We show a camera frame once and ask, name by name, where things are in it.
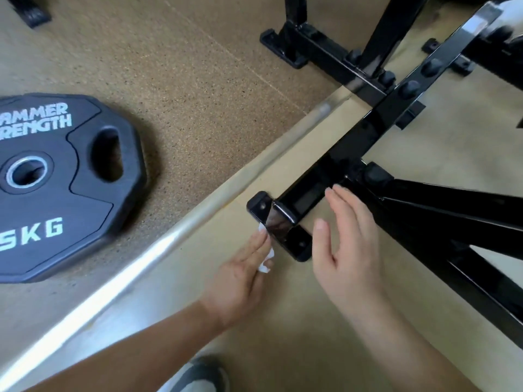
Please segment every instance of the person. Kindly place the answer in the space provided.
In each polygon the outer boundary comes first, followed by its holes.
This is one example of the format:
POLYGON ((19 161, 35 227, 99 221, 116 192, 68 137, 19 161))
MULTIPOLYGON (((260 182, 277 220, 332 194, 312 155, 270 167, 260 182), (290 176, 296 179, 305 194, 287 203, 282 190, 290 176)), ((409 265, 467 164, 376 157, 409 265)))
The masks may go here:
MULTIPOLYGON (((315 221, 314 274, 392 387, 401 392, 479 391, 393 307, 380 275, 378 229, 365 204, 339 185, 328 188, 325 197, 336 215, 340 242, 332 253, 328 223, 315 221)), ((199 300, 30 390, 154 392, 178 372, 172 392, 226 391, 223 369, 189 361, 258 304, 267 277, 258 267, 270 248, 267 233, 256 232, 220 266, 199 300)))

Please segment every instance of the black weight plate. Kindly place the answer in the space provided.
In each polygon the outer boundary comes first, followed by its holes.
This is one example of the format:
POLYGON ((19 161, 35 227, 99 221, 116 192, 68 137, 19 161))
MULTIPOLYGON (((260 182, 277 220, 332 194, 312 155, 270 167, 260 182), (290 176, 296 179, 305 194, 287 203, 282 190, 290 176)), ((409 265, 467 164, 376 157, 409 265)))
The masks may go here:
POLYGON ((0 283, 42 280, 114 237, 145 178, 133 127, 95 98, 0 99, 0 283), (115 137, 123 172, 107 179, 97 159, 115 137))

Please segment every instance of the metal ring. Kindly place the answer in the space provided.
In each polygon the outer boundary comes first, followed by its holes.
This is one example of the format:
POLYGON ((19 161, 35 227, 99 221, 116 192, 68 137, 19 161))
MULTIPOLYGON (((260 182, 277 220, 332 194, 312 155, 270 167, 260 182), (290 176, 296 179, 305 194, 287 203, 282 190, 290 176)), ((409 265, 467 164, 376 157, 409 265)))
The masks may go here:
POLYGON ((30 155, 30 156, 27 156, 27 157, 20 158, 19 160, 14 162, 9 167, 9 169, 7 170, 7 173, 6 173, 6 181, 7 181, 7 184, 9 184, 13 188, 17 188, 17 189, 30 188, 30 187, 33 187, 34 185, 40 183, 44 179, 44 177, 47 175, 48 170, 49 170, 49 168, 48 168, 48 165, 47 165, 47 161, 45 159, 43 159, 42 157, 38 157, 36 155, 30 155), (37 161, 37 162, 40 162, 43 165, 43 174, 42 174, 42 176, 38 177, 33 183, 30 183, 30 184, 25 184, 25 185, 16 184, 15 181, 13 180, 13 173, 15 173, 15 170, 20 165, 25 164, 25 163, 30 162, 30 161, 37 161))

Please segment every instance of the forearm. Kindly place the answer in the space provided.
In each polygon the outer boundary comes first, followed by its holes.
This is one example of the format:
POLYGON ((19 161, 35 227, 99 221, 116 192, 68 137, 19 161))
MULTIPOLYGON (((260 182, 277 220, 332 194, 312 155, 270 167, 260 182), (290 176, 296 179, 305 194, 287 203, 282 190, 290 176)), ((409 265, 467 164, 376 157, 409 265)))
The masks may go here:
POLYGON ((396 310, 384 294, 343 314, 399 392, 479 392, 396 310))
POLYGON ((223 331, 195 302, 30 389, 43 391, 157 391, 223 331))

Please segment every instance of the gray sneaker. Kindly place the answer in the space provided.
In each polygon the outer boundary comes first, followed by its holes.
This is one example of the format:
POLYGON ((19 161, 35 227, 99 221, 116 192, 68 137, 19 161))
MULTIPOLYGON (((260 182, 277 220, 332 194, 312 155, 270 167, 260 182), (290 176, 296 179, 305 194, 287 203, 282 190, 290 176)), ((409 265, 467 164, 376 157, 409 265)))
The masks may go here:
POLYGON ((230 392, 225 370, 205 359, 187 363, 167 384, 172 385, 169 392, 230 392))

